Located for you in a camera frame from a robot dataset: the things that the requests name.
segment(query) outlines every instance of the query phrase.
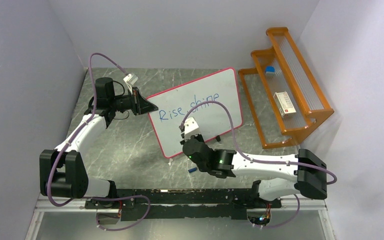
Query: blue object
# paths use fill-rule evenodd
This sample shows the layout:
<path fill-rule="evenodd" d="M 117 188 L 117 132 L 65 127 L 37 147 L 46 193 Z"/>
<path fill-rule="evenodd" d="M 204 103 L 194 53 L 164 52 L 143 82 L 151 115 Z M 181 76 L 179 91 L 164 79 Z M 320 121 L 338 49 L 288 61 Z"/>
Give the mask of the blue object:
<path fill-rule="evenodd" d="M 266 66 L 265 67 L 265 73 L 274 73 L 275 72 L 275 68 L 272 67 L 272 66 Z"/>
<path fill-rule="evenodd" d="M 195 172 L 197 169 L 198 169 L 198 168 L 194 167 L 194 168 L 189 169 L 188 172 L 189 172 L 189 173 L 193 173 L 193 172 Z"/>

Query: orange wooden rack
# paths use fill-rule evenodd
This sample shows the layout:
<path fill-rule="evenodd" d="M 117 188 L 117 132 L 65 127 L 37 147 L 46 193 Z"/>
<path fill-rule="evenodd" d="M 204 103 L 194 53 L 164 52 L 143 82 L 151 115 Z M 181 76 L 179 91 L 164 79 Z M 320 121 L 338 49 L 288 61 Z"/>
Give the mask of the orange wooden rack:
<path fill-rule="evenodd" d="M 319 127 L 334 110 L 326 100 L 306 61 L 297 48 L 287 27 L 267 29 L 272 47 L 251 52 L 254 68 L 238 71 L 245 90 L 246 99 L 251 109 L 262 147 L 264 149 L 289 147 L 301 144 L 317 127 Z M 275 75 L 265 76 L 267 66 L 275 68 Z M 248 91 L 244 75 L 258 74 L 267 93 L 274 115 L 280 127 L 280 133 L 288 138 L 280 142 L 267 142 L 261 128 L 254 104 Z M 296 113 L 282 118 L 273 95 L 287 92 Z"/>

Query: white wall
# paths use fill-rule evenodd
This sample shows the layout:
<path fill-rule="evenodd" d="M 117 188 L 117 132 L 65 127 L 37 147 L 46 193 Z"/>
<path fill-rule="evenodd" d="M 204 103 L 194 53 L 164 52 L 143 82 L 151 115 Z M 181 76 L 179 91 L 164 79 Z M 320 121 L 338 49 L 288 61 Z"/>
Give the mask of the white wall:
<path fill-rule="evenodd" d="M 61 142 L 84 77 L 46 0 L 0 0 L 0 239 L 24 239 L 39 154 Z"/>
<path fill-rule="evenodd" d="M 384 0 L 321 0 L 298 47 L 336 111 L 302 147 L 338 175 L 337 239 L 384 239 Z"/>
<path fill-rule="evenodd" d="M 244 68 L 269 27 L 297 38 L 319 0 L 49 0 L 83 64 L 102 52 L 123 67 Z M 97 58 L 94 65 L 111 67 Z"/>

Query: whiteboard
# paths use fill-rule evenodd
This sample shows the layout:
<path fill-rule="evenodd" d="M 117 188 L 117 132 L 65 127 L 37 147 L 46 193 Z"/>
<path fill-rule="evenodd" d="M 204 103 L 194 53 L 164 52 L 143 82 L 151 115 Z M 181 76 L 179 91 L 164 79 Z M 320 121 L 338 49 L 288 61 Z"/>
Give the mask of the whiteboard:
<path fill-rule="evenodd" d="M 243 122 L 238 82 L 233 68 L 167 89 L 149 96 L 147 100 L 158 107 L 157 111 L 148 115 L 166 158 L 182 153 L 179 126 L 185 114 L 199 103 L 209 100 L 220 102 L 229 110 L 235 128 L 240 127 Z M 199 106 L 189 116 L 195 118 L 205 141 L 231 129 L 225 110 L 214 103 Z"/>

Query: marble tabletop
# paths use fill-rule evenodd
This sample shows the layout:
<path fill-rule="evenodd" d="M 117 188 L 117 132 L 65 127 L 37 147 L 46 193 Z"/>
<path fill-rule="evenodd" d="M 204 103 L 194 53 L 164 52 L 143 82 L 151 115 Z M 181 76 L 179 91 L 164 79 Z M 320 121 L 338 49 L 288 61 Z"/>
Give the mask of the marble tabletop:
<path fill-rule="evenodd" d="M 126 70 L 138 76 L 135 86 L 146 98 L 219 69 L 127 68 Z M 110 77 L 124 84 L 124 74 L 117 68 L 93 68 L 92 73 L 95 80 L 100 77 Z M 285 137 L 280 134 L 273 109 L 260 79 L 257 75 L 248 75 L 245 76 L 245 80 L 267 140 L 269 142 L 284 140 Z M 296 147 L 263 150 L 239 78 L 238 86 L 243 125 L 236 129 L 235 133 L 242 151 L 261 155 L 295 154 Z M 116 94 L 121 94 L 123 91 L 118 84 L 115 84 L 114 88 Z M 72 115 L 68 134 L 80 123 L 92 95 L 91 79 L 87 74 Z M 125 114 L 118 112 L 116 118 L 121 119 L 126 116 Z M 234 149 L 232 134 L 226 133 L 221 136 L 221 142 L 212 140 L 208 145 L 211 148 Z M 219 179 L 199 171 L 188 173 L 188 169 L 195 167 L 195 164 L 183 154 L 173 157 L 169 164 L 169 160 L 161 152 L 147 114 L 135 116 L 130 113 L 129 118 L 125 120 L 113 120 L 82 158 L 90 177 L 112 180 L 119 189 L 249 188 L 257 179 L 252 176 Z"/>

